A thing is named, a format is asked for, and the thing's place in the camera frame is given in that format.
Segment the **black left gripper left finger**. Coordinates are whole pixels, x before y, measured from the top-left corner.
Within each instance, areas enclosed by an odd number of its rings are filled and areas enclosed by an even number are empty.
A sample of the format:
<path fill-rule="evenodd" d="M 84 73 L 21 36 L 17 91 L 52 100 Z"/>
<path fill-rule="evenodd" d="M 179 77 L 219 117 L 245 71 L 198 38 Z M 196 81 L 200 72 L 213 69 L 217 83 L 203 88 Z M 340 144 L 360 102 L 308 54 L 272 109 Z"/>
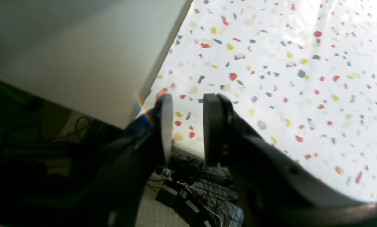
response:
<path fill-rule="evenodd" d="M 64 187 L 32 200 L 29 227 L 133 227 L 150 175 L 168 164 L 173 100 L 160 96 L 124 135 L 73 163 Z"/>

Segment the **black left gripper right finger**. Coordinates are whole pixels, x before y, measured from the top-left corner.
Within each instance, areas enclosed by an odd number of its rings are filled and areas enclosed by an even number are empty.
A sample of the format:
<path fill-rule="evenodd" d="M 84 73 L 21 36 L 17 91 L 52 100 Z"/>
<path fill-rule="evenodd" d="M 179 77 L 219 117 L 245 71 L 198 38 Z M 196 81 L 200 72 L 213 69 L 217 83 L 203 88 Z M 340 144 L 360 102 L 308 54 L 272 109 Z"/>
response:
<path fill-rule="evenodd" d="M 246 227 L 377 227 L 377 202 L 352 199 L 268 144 L 222 94 L 203 96 L 204 157 L 226 167 Z"/>

